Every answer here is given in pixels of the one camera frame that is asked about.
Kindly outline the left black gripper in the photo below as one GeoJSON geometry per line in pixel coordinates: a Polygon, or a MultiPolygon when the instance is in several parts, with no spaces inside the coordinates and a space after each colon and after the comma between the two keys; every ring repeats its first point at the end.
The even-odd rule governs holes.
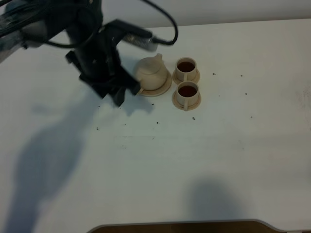
{"type": "MultiPolygon", "coordinates": [[[[80,80],[86,83],[100,97],[110,95],[114,104],[120,107],[125,99],[125,88],[119,84],[109,84],[114,77],[112,55],[109,51],[107,35],[102,30],[86,45],[70,50],[66,54],[68,63],[80,72],[80,80]]],[[[121,67],[122,84],[132,95],[140,91],[140,83],[121,67]]]]}

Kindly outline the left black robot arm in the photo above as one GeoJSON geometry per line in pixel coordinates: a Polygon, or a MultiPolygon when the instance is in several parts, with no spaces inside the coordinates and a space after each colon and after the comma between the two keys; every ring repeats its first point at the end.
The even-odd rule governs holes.
{"type": "Polygon", "coordinates": [[[19,48],[49,45],[67,49],[66,60],[80,80],[100,97],[120,106],[125,92],[136,95],[139,82],[121,65],[117,45],[128,35],[151,34],[120,20],[103,24],[99,0],[3,0],[0,17],[0,58],[19,48]]]}

